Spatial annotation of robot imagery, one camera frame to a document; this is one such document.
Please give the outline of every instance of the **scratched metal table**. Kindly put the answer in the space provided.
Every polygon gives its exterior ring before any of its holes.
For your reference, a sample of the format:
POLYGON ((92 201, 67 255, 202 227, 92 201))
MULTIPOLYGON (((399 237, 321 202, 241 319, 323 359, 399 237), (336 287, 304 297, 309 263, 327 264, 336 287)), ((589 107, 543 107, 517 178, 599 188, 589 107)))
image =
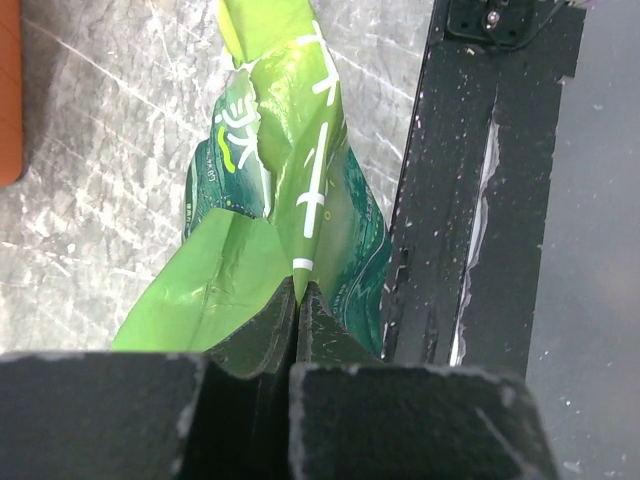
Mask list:
MULTIPOLYGON (((431 2, 315 2, 387 219, 431 2)), ((0 352, 108 348, 177 249, 185 170, 231 77, 215 3, 24 1, 29 170, 0 190, 0 352)))

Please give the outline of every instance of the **green plastic bag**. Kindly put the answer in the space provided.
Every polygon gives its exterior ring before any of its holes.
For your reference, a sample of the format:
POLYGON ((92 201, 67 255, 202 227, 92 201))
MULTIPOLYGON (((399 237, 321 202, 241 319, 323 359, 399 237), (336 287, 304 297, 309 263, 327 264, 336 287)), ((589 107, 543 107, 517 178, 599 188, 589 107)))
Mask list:
POLYGON ((116 350, 204 351, 293 275, 382 348, 391 245, 351 151, 335 65, 307 0, 220 0, 236 80, 187 175, 184 244, 130 312, 116 350))

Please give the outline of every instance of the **orange object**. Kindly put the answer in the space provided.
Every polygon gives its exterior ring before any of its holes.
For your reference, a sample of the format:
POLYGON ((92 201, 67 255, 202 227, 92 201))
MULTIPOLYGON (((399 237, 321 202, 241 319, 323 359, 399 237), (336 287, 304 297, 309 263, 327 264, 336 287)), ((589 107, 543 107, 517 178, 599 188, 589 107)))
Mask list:
POLYGON ((0 186, 22 173, 20 0, 0 0, 0 186))

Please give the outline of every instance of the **black bracket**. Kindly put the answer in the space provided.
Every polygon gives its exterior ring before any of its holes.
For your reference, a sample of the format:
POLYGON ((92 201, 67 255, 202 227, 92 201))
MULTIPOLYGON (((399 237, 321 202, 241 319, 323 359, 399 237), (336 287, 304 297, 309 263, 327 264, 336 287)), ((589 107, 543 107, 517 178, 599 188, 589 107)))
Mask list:
POLYGON ((454 37, 514 47, 532 29, 536 0, 451 0, 447 31, 454 37))

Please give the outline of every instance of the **black cable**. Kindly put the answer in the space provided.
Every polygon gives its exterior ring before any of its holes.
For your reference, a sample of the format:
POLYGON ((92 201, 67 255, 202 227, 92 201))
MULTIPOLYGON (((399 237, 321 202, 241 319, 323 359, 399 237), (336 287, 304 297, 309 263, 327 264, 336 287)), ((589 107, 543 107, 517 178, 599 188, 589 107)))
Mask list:
POLYGON ((538 27, 533 32, 531 32, 527 38, 525 38, 522 42, 518 43, 517 45, 511 46, 511 45, 504 45, 500 43, 500 41, 493 35, 493 32, 491 30, 487 30, 487 34, 489 35, 491 40, 493 40, 493 43, 495 44, 495 46, 498 47, 503 52, 515 52, 518 50, 522 50, 531 42, 533 42, 536 39, 536 37, 540 34, 540 32, 545 29, 545 27, 549 24, 549 22, 553 19, 553 17, 555 17, 558 14, 558 12, 562 10, 563 7, 566 7, 567 5, 569 5, 569 3, 571 3, 571 0, 559 0, 553 6, 551 11, 549 12, 549 15, 547 15, 547 17, 542 21, 542 23, 538 25, 538 27))

